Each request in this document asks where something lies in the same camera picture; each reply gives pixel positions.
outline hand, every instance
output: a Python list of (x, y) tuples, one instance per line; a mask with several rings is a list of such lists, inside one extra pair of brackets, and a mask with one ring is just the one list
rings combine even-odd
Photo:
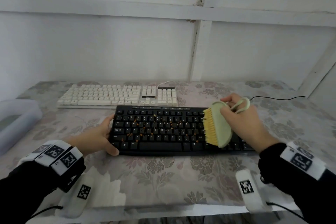
[[(225, 103), (228, 102), (228, 105), (232, 107), (241, 98), (240, 95), (233, 93), (220, 100)], [(244, 101), (238, 109), (243, 108), (245, 105), (246, 102)], [(278, 139), (272, 137), (264, 128), (263, 123), (258, 117), (257, 108), (254, 105), (250, 105), (246, 111), (239, 114), (231, 111), (229, 107), (222, 107), (220, 113), (231, 129), (257, 152), (262, 152), (269, 146), (279, 142)]]
[(113, 118), (114, 114), (106, 117), (99, 126), (91, 128), (78, 136), (71, 137), (68, 143), (73, 147), (77, 147), (83, 156), (100, 150), (106, 150), (112, 156), (117, 156), (119, 150), (107, 140), (111, 130), (109, 125)]

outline white cable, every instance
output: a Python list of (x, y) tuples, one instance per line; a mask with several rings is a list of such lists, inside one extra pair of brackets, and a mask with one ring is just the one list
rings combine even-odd
[[(167, 81), (167, 82), (175, 82), (175, 81)], [(160, 83), (158, 86), (160, 86), (161, 84), (167, 83), (167, 82)]]

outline white space bar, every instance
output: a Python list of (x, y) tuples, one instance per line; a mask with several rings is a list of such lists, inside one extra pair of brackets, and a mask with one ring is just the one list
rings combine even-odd
[(79, 100), (79, 105), (111, 105), (110, 100)]

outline vertical beam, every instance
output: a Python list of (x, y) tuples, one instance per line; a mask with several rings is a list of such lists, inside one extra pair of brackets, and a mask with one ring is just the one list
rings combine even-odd
[(331, 44), (327, 47), (322, 57), (310, 71), (308, 76), (304, 79), (299, 87), (299, 93), (308, 98), (323, 78), (328, 74), (330, 69), (336, 63), (336, 37), (334, 37)]
[(209, 35), (212, 21), (197, 21), (195, 23), (195, 47), (192, 55), (192, 65), (190, 81), (198, 82), (201, 80), (205, 56), (208, 48)]

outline person's left hand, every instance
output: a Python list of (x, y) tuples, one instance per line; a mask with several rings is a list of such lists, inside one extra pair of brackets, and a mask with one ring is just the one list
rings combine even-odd
[(109, 127), (110, 122), (113, 118), (114, 114), (106, 117), (99, 126), (91, 128), (78, 136), (71, 137), (67, 140), (67, 143), (77, 147), (84, 157), (100, 150), (106, 150), (112, 156), (117, 156), (119, 150), (107, 140), (111, 130)]

